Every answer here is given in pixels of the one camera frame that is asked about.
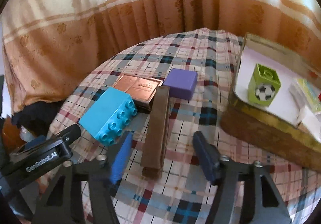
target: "blue lego duplo brick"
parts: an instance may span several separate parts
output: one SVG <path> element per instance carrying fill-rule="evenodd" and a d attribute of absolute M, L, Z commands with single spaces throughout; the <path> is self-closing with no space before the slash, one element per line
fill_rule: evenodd
<path fill-rule="evenodd" d="M 103 145 L 110 146 L 136 114 L 130 95 L 109 87 L 82 116 L 79 124 Z"/>

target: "purple foam cube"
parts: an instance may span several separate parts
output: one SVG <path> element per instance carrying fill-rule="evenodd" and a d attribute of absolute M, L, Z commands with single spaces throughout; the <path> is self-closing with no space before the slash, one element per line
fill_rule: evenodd
<path fill-rule="evenodd" d="M 197 84 L 197 72 L 172 69 L 163 85 L 170 87 L 170 97 L 191 100 Z"/>

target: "white paper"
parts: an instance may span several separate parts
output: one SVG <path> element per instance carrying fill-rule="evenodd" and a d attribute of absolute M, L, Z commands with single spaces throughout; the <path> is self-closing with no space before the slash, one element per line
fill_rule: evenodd
<path fill-rule="evenodd" d="M 276 70 L 281 82 L 281 88 L 269 107 L 255 105 L 248 101 L 248 84 L 257 63 Z M 241 56 L 241 65 L 236 80 L 235 93 L 242 101 L 266 110 L 295 126 L 300 111 L 289 91 L 289 87 L 294 78 L 301 78 L 301 76 L 278 62 L 245 47 Z"/>
<path fill-rule="evenodd" d="M 4 61 L 3 61 L 3 52 L 2 52 L 2 23 L 0 22 L 0 75 L 4 75 Z M 11 100 L 10 100 L 10 95 L 9 95 L 9 90 L 7 87 L 7 82 L 4 79 L 3 82 L 3 89 L 2 89 L 2 113 L 1 113 L 1 118 L 7 118 L 7 116 L 12 116 L 11 115 Z"/>
<path fill-rule="evenodd" d="M 304 106 L 300 109 L 297 124 L 299 123 L 304 125 L 309 133 L 321 143 L 321 123 L 318 121 L 316 115 L 311 112 L 308 106 Z"/>

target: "green toy block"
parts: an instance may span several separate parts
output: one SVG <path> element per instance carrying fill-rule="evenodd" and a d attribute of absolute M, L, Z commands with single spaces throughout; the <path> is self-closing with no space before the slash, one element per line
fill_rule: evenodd
<path fill-rule="evenodd" d="M 248 84 L 248 100 L 262 106 L 269 106 L 280 87 L 281 82 L 277 72 L 257 63 Z"/>

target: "copper metal plate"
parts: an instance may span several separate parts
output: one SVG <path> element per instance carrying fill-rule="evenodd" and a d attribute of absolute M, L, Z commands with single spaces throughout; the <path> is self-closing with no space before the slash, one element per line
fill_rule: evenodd
<path fill-rule="evenodd" d="M 123 75 L 114 84 L 114 88 L 124 91 L 134 99 L 144 103 L 149 103 L 155 94 L 156 87 L 161 86 L 162 80 Z"/>

